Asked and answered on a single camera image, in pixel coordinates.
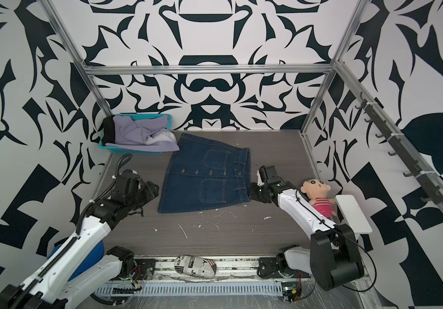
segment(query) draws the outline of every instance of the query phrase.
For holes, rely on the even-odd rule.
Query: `purple clothing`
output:
[[[168,117],[132,120],[130,116],[115,115],[115,143],[106,143],[106,146],[139,151],[177,151],[179,146],[175,135],[167,130]]]

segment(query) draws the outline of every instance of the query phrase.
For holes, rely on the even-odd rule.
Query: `teal plastic basket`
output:
[[[120,116],[131,116],[133,120],[139,120],[139,119],[153,119],[158,118],[162,116],[168,116],[168,127],[167,130],[170,130],[170,125],[172,124],[172,116],[170,114],[120,114]],[[157,152],[157,151],[139,151],[139,150],[132,150],[132,149],[125,149],[121,147],[115,147],[115,146],[103,146],[100,140],[99,144],[100,148],[108,149],[113,153],[116,154],[153,154],[153,153],[163,153],[163,152]]]

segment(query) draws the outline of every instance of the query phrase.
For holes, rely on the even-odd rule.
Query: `patterned wallpaper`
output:
[[[176,130],[300,129],[323,73],[96,76],[112,112],[168,113]]]
[[[74,231],[108,156],[102,119],[39,4],[0,1],[0,291]]]
[[[88,64],[329,63],[357,0],[58,0]]]
[[[443,178],[443,0],[373,0],[345,63]],[[361,242],[383,305],[441,308],[443,214],[356,105],[336,77],[308,132],[314,158],[333,193],[353,194],[369,218]]]

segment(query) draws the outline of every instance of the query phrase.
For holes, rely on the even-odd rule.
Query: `blue denim skirt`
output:
[[[172,154],[159,213],[194,212],[249,201],[251,152],[183,133]]]

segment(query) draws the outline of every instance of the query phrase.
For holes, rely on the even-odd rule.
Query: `paper debris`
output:
[[[182,228],[182,226],[180,224],[178,224],[178,223],[177,223],[177,225],[181,228],[182,232],[184,232],[184,229]]]

